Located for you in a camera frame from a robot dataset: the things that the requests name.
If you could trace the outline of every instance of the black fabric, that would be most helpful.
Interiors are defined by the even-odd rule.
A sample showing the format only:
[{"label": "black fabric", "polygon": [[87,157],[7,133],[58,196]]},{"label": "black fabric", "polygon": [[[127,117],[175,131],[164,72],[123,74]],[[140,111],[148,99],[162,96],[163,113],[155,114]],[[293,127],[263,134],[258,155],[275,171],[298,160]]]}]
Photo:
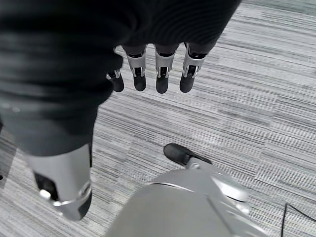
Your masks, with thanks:
[{"label": "black fabric", "polygon": [[113,90],[105,72],[122,65],[115,46],[214,44],[239,2],[1,0],[4,125],[33,155],[61,154],[88,143],[96,107]]}]

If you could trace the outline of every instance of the robotic finger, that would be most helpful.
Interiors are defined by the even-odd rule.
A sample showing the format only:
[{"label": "robotic finger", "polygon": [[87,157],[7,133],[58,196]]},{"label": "robotic finger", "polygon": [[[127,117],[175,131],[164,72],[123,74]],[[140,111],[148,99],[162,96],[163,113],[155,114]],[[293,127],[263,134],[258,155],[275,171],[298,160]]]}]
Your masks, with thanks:
[{"label": "robotic finger", "polygon": [[159,45],[155,44],[156,48],[156,90],[160,94],[164,94],[168,90],[168,78],[174,54],[179,44],[173,45]]},{"label": "robotic finger", "polygon": [[183,71],[180,81],[180,90],[183,93],[189,92],[194,83],[194,79],[201,69],[205,57],[209,54],[210,50],[214,47],[215,43],[209,44],[196,44],[186,43],[186,55],[183,62]]},{"label": "robotic finger", "polygon": [[124,90],[124,81],[119,70],[108,72],[106,78],[113,83],[113,90],[115,92],[122,92]]},{"label": "robotic finger", "polygon": [[129,67],[133,73],[134,86],[138,91],[143,91],[146,88],[146,47],[147,45],[140,46],[122,46],[126,52]]}]

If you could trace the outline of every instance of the black cable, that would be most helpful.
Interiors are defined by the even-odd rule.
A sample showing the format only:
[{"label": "black cable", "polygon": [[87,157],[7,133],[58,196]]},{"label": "black cable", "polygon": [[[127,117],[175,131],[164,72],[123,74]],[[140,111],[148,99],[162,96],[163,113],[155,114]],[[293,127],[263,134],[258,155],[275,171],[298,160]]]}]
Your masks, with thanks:
[{"label": "black cable", "polygon": [[283,232],[284,232],[284,223],[285,223],[285,216],[286,216],[286,212],[287,212],[287,206],[293,208],[295,211],[297,211],[298,213],[300,213],[301,215],[305,216],[307,219],[316,222],[316,219],[306,215],[305,213],[303,213],[302,211],[300,211],[299,209],[297,209],[296,207],[292,206],[291,204],[286,203],[285,207],[284,207],[284,213],[283,213],[283,219],[282,219],[282,226],[281,226],[281,237],[283,237]]}]

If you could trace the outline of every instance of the black fingertip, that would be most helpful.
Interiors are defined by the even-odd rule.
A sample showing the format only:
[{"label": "black fingertip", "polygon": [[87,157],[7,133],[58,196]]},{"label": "black fingertip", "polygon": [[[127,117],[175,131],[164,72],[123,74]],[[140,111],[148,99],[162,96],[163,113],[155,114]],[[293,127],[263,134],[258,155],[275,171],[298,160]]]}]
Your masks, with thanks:
[{"label": "black fingertip", "polygon": [[134,77],[134,86],[138,91],[143,91],[146,88],[146,77]]},{"label": "black fingertip", "polygon": [[192,78],[191,75],[188,75],[186,78],[182,75],[180,80],[180,90],[183,93],[188,93],[192,89],[193,83],[194,78]]},{"label": "black fingertip", "polygon": [[164,94],[168,90],[168,78],[165,76],[157,77],[156,79],[156,90],[159,94]]},{"label": "black fingertip", "polygon": [[113,90],[115,92],[122,92],[124,90],[124,81],[122,78],[122,75],[119,76],[119,78],[112,79],[113,82]]}]

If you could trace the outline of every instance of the floor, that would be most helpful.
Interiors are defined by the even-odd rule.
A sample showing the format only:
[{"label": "floor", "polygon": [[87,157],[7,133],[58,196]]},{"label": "floor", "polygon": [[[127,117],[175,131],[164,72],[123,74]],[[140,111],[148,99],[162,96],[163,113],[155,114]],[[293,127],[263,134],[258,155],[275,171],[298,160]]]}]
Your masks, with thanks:
[{"label": "floor", "polygon": [[[125,90],[99,110],[94,196],[80,222],[58,216],[38,197],[31,171],[2,129],[0,236],[104,236],[138,188],[179,168],[162,153],[169,142],[209,157],[245,185],[250,216],[270,236],[280,235],[286,202],[316,218],[315,39],[314,0],[246,0],[188,94],[179,90],[183,45],[164,95],[155,89],[152,45],[144,92],[133,88],[125,60]],[[289,210],[284,236],[314,237],[316,223]]]}]

